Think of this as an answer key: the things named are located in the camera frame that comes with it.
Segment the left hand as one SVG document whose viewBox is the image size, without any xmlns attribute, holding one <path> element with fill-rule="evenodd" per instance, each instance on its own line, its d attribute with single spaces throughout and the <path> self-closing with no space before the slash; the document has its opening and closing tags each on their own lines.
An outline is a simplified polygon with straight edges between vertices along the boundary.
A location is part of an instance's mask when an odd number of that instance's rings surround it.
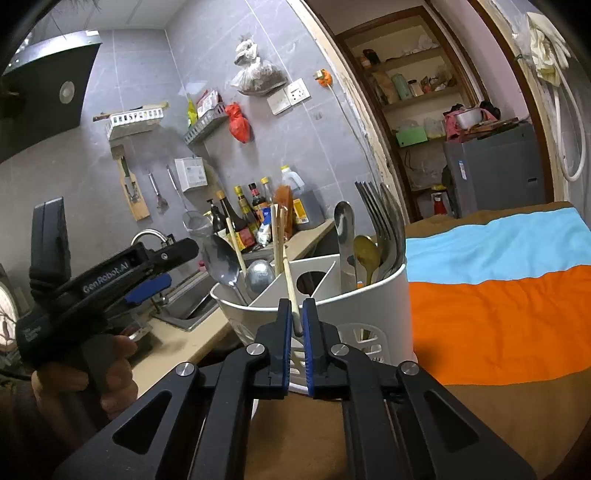
<svg viewBox="0 0 591 480">
<path fill-rule="evenodd" d="M 132 378 L 128 362 L 137 350 L 136 344 L 125 336 L 115 336 L 115 361 L 106 373 L 106 392 L 101 394 L 100 405 L 109 419 L 115 418 L 129 407 L 138 396 L 138 387 Z M 89 384 L 87 373 L 69 366 L 52 364 L 31 377 L 32 391 L 37 407 L 48 420 L 65 420 L 65 394 L 83 391 Z"/>
</svg>

